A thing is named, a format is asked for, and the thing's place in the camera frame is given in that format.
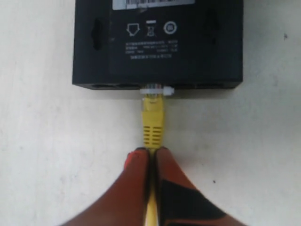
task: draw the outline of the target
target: white floor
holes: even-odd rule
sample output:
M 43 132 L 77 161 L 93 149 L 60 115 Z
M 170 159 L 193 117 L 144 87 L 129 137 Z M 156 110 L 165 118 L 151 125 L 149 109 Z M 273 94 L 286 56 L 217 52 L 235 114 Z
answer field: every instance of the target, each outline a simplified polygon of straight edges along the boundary
M 64 222 L 142 145 L 137 92 L 71 85 L 74 4 L 0 1 L 3 226 Z M 245 0 L 244 58 L 236 90 L 167 100 L 165 145 L 208 198 L 246 224 L 298 226 L 300 0 Z

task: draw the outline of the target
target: yellow ethernet cable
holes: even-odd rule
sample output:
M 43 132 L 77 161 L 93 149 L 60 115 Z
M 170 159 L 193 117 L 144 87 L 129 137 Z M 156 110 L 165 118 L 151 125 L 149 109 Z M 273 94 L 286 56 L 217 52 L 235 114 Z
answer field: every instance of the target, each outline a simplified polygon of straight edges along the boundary
M 143 142 L 150 151 L 150 196 L 147 205 L 146 226 L 157 226 L 157 202 L 155 192 L 154 155 L 162 145 L 164 109 L 162 94 L 145 94 L 143 97 Z

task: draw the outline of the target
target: barcode label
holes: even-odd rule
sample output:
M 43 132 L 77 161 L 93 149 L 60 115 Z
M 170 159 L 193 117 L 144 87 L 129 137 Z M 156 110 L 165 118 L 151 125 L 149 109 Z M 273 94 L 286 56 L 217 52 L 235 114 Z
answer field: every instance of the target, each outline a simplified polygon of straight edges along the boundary
M 113 0 L 113 10 L 194 4 L 196 0 Z

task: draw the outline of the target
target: black device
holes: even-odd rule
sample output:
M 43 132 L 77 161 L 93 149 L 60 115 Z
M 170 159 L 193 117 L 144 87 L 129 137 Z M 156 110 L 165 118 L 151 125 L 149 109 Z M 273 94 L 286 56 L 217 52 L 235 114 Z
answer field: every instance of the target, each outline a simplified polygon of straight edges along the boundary
M 222 89 L 242 80 L 243 0 L 76 0 L 74 85 Z

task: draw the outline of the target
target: white surface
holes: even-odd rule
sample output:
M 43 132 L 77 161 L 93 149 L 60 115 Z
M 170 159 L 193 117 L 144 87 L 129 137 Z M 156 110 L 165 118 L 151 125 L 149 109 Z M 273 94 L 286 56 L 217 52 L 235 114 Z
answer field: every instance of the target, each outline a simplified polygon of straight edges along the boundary
M 246 0 L 245 82 L 166 103 L 165 145 L 252 226 L 301 222 L 300 12 L 300 0 Z M 71 85 L 73 18 L 74 0 L 0 1 L 0 225 L 62 223 L 142 145 L 138 91 Z

